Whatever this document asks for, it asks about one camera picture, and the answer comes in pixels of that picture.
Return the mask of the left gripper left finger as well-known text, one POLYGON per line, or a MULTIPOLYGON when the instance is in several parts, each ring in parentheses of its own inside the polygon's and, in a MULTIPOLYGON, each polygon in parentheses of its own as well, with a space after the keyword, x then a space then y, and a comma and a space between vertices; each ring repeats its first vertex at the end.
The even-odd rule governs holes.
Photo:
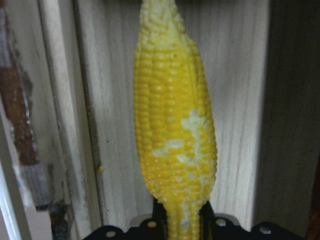
POLYGON ((161 222, 163 239, 167 239, 167 213, 162 203, 156 198, 153 198, 152 217, 158 222, 161 222))

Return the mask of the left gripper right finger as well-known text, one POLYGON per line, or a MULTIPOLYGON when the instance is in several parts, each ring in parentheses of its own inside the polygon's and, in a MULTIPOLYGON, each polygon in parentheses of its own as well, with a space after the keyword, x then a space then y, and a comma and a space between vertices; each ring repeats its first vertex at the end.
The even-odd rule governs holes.
POLYGON ((199 211, 199 239, 213 240, 215 236, 214 220, 215 214, 211 203, 207 201, 199 211))

